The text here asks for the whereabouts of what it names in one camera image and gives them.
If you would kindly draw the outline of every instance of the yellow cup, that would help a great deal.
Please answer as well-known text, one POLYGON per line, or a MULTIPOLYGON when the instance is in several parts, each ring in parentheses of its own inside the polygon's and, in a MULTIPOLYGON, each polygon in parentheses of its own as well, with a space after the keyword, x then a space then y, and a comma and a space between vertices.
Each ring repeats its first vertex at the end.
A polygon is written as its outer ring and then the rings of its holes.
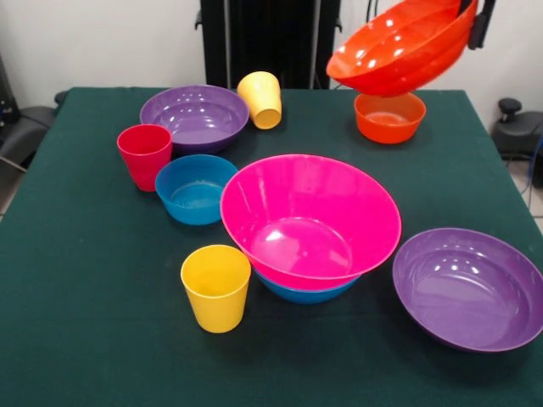
POLYGON ((185 259, 181 281, 203 329, 223 333, 241 322, 250 275, 247 257, 231 246, 205 246, 185 259))
POLYGON ((281 121, 281 88, 273 74, 248 74, 238 84, 238 95, 249 106, 251 120, 259 129, 271 129, 281 121))

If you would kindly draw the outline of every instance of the orange-red bowl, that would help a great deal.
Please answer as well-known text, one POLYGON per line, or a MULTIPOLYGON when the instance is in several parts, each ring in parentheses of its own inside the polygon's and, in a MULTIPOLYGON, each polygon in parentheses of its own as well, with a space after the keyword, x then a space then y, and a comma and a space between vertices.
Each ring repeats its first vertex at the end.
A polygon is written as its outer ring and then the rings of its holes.
POLYGON ((369 95, 397 96, 441 75, 467 45, 478 0, 404 0, 364 25, 330 58, 327 74, 369 95))
POLYGON ((426 105, 412 93, 392 98, 359 95, 355 112, 358 130, 366 138, 397 144, 413 137, 426 115, 426 105))

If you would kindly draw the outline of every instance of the purple bowl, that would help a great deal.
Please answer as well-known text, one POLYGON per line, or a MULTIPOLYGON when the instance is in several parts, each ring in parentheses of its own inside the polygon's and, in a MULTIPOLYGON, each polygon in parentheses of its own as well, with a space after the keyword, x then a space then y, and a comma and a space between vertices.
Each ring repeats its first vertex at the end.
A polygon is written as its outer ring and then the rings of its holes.
POLYGON ((162 125, 178 154, 214 154, 234 141, 249 119, 249 108, 223 87, 174 87, 150 98, 139 113, 142 124, 162 125))
POLYGON ((466 229, 433 229, 409 239, 393 265, 411 316, 456 348, 502 352, 543 329, 543 276, 518 250, 466 229))

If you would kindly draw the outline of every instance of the upside-down cup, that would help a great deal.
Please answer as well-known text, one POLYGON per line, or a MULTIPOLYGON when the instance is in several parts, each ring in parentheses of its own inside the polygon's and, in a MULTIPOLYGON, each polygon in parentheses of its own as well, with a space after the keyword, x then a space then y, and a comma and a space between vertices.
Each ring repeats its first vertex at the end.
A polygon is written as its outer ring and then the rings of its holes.
POLYGON ((273 74, 248 74, 238 84, 238 95, 249 106, 250 118, 259 129, 271 129, 281 121, 281 88, 273 74))

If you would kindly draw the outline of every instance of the dark green cloth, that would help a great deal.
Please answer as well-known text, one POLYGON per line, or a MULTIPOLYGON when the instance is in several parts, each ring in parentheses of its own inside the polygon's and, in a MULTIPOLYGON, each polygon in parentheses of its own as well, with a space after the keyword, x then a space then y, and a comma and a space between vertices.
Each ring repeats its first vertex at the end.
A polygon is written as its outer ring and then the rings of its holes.
MULTIPOLYGON (((400 305, 390 261, 314 306, 252 277, 241 325, 202 331, 181 263, 232 242, 220 222, 173 221, 134 187, 115 145, 157 91, 70 91, 0 223, 1 406, 543 405, 543 338, 504 354, 438 343, 400 305)), ((543 267, 541 234, 466 94, 420 95, 418 133, 387 147, 359 134, 353 92, 285 90, 281 125, 248 123, 221 155, 238 167, 278 153, 341 159, 389 189, 402 242, 466 227, 543 267)))

